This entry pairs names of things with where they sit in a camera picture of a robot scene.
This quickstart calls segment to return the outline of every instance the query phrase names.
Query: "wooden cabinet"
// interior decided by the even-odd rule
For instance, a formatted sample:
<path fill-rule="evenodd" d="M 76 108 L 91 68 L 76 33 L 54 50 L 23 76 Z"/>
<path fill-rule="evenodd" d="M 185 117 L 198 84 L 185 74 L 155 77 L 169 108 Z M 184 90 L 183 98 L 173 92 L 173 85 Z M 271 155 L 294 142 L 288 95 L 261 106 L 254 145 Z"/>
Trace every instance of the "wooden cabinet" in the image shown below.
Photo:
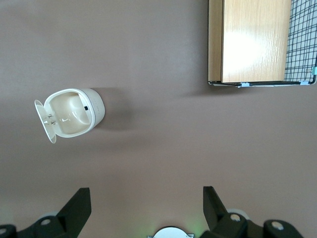
<path fill-rule="evenodd" d="M 210 0 L 209 81 L 282 81 L 291 0 Z"/>

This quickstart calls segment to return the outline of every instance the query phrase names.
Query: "blue clip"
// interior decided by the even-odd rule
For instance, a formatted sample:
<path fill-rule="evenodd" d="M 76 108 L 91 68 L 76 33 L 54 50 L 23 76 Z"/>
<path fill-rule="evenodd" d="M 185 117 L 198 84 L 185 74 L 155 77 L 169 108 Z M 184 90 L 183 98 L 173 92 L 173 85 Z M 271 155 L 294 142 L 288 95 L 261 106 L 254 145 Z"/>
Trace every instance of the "blue clip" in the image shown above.
<path fill-rule="evenodd" d="M 300 82 L 301 84 L 300 85 L 309 85 L 309 82 L 308 81 L 302 81 Z"/>
<path fill-rule="evenodd" d="M 249 87 L 250 84 L 249 83 L 241 83 L 241 87 L 244 88 L 244 87 Z"/>
<path fill-rule="evenodd" d="M 317 75 L 317 67 L 312 68 L 312 75 Z"/>

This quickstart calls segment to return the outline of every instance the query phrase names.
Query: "cream plastic bin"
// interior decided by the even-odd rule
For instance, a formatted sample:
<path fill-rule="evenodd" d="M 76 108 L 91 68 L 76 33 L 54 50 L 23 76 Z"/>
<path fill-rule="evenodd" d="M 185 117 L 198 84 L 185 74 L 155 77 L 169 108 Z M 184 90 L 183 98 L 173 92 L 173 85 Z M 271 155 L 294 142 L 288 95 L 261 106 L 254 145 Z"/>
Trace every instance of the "cream plastic bin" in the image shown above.
<path fill-rule="evenodd" d="M 35 108 L 52 143 L 56 135 L 70 138 L 93 129 L 105 116 L 105 106 L 93 89 L 64 89 L 50 95 L 44 105 L 35 100 Z"/>

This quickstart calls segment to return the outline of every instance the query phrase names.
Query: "floor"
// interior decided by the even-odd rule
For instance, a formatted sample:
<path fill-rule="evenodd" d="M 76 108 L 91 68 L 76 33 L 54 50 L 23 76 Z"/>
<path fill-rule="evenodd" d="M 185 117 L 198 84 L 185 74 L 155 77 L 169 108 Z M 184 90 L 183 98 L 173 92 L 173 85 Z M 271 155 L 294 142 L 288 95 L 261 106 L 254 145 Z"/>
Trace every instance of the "floor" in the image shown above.
<path fill-rule="evenodd" d="M 317 88 L 207 84 L 206 0 L 0 1 L 0 224 L 89 187 L 85 237 L 206 230 L 203 186 L 317 233 Z M 94 88 L 106 118 L 51 144 L 34 100 Z"/>

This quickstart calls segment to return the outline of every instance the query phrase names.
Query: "wire mesh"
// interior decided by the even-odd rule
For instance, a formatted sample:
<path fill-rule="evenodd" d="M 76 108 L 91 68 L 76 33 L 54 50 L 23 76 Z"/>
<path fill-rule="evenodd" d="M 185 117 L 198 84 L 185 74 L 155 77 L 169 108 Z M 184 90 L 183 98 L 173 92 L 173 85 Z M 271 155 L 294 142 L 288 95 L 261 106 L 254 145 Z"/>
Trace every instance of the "wire mesh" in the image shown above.
<path fill-rule="evenodd" d="M 314 82 L 317 65 L 317 0 L 292 0 L 285 79 Z"/>

